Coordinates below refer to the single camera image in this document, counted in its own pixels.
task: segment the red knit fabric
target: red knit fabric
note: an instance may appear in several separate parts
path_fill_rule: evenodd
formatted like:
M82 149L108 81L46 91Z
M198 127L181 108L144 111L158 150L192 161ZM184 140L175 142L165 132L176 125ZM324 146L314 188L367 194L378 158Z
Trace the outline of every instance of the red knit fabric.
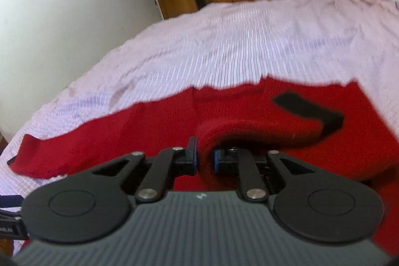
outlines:
M322 125L318 120L288 113L271 101L287 90L342 112L343 128L320 139ZM163 148L185 146L190 136L198 138L199 174L178 178L175 190L229 188L230 178L213 174L210 154L233 140L252 141L256 143L254 150L259 149L259 143L265 151L284 150L354 180L377 175L384 178L380 174L399 161L396 139L357 83L307 87L266 78L258 85L233 89L187 89L161 101L135 104L49 140L25 135L11 169L35 178L73 174L129 152L144 151L154 156ZM382 225L386 235L379 232L376 240L389 253L399 253L399 239L394 240L388 231L393 229L389 224L398 224L399 219L399 212L391 207L397 195L390 184L395 182L378 184L392 212Z

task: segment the bed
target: bed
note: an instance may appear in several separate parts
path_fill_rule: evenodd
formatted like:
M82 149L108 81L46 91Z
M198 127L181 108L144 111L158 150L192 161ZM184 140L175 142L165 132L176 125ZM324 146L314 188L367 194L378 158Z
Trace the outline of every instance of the bed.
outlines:
M65 177L35 179L11 172L7 161L18 153L25 134L49 139L191 86L225 89L266 75L305 85L357 79L399 139L398 4L257 0L210 4L154 24L107 54L18 131L0 157L0 194L27 196Z

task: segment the black patch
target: black patch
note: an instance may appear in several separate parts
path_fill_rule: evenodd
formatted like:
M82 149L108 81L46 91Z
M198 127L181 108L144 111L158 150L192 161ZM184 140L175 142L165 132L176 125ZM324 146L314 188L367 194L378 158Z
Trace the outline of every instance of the black patch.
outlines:
M322 136L330 135L342 128L344 115L307 101L296 93L286 92L272 99L282 109L305 119L318 119L323 123Z
M11 158L11 159L7 162L7 164L8 164L8 165L11 165L11 164L15 161L16 158L17 158L17 156Z

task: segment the gray device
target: gray device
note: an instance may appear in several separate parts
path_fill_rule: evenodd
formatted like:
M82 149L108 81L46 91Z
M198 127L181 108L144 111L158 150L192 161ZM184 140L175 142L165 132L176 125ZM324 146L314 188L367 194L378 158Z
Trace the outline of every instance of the gray device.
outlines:
M196 139L135 152L43 186L22 204L32 243L18 266L383 266L370 238L384 209L366 185L282 152L215 152L236 191L178 192L196 173Z

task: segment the silver rivet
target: silver rivet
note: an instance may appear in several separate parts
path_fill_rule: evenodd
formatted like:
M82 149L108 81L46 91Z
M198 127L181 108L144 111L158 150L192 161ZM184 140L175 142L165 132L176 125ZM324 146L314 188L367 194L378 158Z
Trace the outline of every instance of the silver rivet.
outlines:
M143 200L151 200L152 198L157 196L157 194L158 192L153 188L145 188L138 193L138 197L142 198Z
M266 196L266 192L260 188L252 188L247 191L247 196L254 200L264 198Z

